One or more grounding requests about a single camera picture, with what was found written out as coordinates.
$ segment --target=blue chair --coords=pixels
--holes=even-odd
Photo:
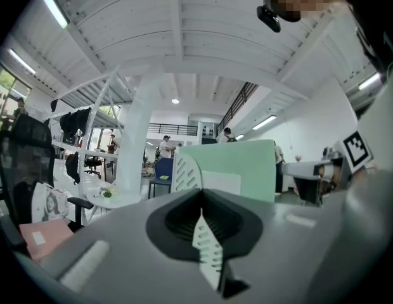
[[[148,199],[150,199],[151,185],[153,187],[153,198],[156,196],[156,186],[163,185],[169,187],[169,193],[171,193],[171,179],[172,179],[172,166],[174,164],[174,159],[161,158],[154,165],[154,170],[156,171],[156,177],[149,181],[148,183]],[[169,178],[167,180],[160,179],[162,175],[166,175]]]

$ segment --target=white paper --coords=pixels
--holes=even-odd
[[[42,232],[33,232],[32,235],[33,235],[34,241],[36,242],[36,245],[39,246],[41,244],[46,243]]]
[[[242,186],[240,175],[210,171],[202,171],[201,175],[203,188],[218,189],[227,193],[240,195],[240,188]]]

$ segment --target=black pants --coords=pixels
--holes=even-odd
[[[283,162],[275,165],[275,192],[282,193],[283,191]]]

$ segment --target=green plant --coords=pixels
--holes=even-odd
[[[111,197],[112,197],[112,193],[111,193],[109,190],[106,190],[106,191],[103,193],[103,196],[104,196],[105,198],[111,198]]]

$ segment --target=chair armrest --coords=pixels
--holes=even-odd
[[[27,247],[27,243],[14,225],[9,215],[0,218],[2,231],[4,232],[8,242],[14,250],[23,250]]]
[[[88,200],[84,200],[84,199],[78,198],[78,197],[67,198],[67,201],[71,204],[74,204],[75,206],[83,207],[87,210],[90,210],[90,209],[92,209],[92,207],[94,207],[94,205],[91,204]]]

